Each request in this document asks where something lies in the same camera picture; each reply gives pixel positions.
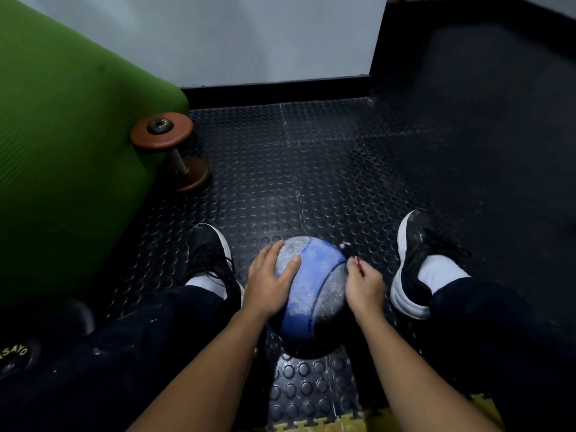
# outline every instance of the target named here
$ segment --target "leg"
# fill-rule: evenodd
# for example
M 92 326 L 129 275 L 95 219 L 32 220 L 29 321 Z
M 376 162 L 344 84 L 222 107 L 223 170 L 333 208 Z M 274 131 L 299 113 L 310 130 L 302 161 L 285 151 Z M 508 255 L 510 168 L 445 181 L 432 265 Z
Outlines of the leg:
M 197 225 L 186 277 L 83 338 L 55 361 L 0 386 L 7 429 L 124 431 L 240 309 L 230 250 Z
M 576 340 L 512 289 L 472 279 L 454 262 L 464 251 L 443 239 L 425 211 L 399 228 L 401 267 L 391 299 L 427 319 L 444 368 L 475 374 L 508 430 L 544 427 L 571 413 Z
M 471 277 L 449 283 L 430 302 L 452 358 L 477 370 L 508 430 L 570 421 L 576 340 L 516 291 Z

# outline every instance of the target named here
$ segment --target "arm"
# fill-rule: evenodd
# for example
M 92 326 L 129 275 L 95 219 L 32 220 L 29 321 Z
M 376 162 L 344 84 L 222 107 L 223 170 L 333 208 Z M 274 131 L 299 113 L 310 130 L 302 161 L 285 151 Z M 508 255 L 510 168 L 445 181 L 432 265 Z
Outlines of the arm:
M 362 277 L 348 261 L 346 299 L 362 329 L 380 383 L 402 430 L 499 431 L 418 355 L 384 318 L 382 275 L 362 262 Z
M 248 273 L 244 304 L 228 326 L 160 393 L 128 432 L 229 431 L 264 324 L 288 298 L 300 257 L 280 278 L 274 266 L 283 241 L 266 246 Z

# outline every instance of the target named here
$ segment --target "finger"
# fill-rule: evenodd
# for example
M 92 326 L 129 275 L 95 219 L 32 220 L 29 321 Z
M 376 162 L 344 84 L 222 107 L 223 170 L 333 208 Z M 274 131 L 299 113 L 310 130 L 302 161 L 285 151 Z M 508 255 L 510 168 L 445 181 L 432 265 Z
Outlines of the finger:
M 256 256 L 256 259 L 254 260 L 254 268 L 258 269 L 262 266 L 262 264 L 264 263 L 264 260 L 266 259 L 266 255 L 268 254 L 268 252 L 270 251 L 270 244 L 268 244 L 266 247 L 264 247 L 262 250 L 260 250 L 260 253 L 258 253 L 258 256 Z
M 276 265 L 276 261 L 278 259 L 278 252 L 280 251 L 280 248 L 282 248 L 282 246 L 284 245 L 284 240 L 281 239 L 280 241 L 277 241 L 272 248 L 270 249 L 270 252 L 268 252 L 268 254 L 266 255 L 266 261 L 264 261 L 264 265 L 267 266 L 268 268 L 274 268 L 274 266 Z
M 286 265 L 284 273 L 282 273 L 282 275 L 279 278 L 280 282 L 286 286 L 292 285 L 292 281 L 294 280 L 296 273 L 298 273 L 301 264 L 302 264 L 302 256 L 297 254 L 290 260 L 290 262 L 288 262 L 288 265 Z
M 254 259 L 250 264 L 250 268 L 248 268 L 248 280 L 252 277 L 252 273 L 254 273 L 254 265 L 256 264 L 256 260 Z
M 376 268 L 372 267 L 372 265 L 370 265 L 368 262 L 361 260 L 360 261 L 362 263 L 362 269 L 364 270 L 364 275 L 366 277 L 374 277 L 377 275 L 380 275 L 380 271 L 378 271 Z
M 350 280 L 362 278 L 362 274 L 360 273 L 360 269 L 358 268 L 358 264 L 356 263 L 354 256 L 352 256 L 348 262 L 346 262 L 346 268 L 348 268 L 348 278 Z

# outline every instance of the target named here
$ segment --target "white sock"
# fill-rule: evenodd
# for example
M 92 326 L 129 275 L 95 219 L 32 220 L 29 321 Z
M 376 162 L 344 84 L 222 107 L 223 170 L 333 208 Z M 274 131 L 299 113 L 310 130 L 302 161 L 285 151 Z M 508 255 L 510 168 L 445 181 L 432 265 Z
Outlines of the white sock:
M 432 254 L 424 259 L 418 272 L 418 280 L 427 285 L 432 294 L 456 279 L 468 277 L 468 273 L 456 265 L 456 262 L 441 254 Z
M 208 276 L 206 273 L 198 273 L 188 282 L 186 285 L 197 286 L 198 288 L 205 289 L 206 291 L 211 291 L 217 296 L 221 297 L 223 300 L 226 300 L 226 287 L 224 286 L 224 282 L 216 277 Z

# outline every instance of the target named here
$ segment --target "black baseboard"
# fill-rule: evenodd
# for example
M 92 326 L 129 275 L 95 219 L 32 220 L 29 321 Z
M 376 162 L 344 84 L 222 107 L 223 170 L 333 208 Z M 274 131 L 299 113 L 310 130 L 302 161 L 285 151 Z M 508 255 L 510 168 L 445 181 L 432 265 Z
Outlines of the black baseboard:
M 435 29 L 479 23 L 500 24 L 568 57 L 576 56 L 570 38 L 576 35 L 576 21 L 528 1 L 409 1 L 386 5 L 369 75 L 183 88 L 183 92 L 191 109 L 365 97 L 402 66 L 406 57 L 413 57 L 415 49 L 424 52 Z
M 366 75 L 298 82 L 182 88 L 182 90 L 188 98 L 191 109 L 209 109 L 365 97 L 372 86 L 374 86 L 373 79 Z

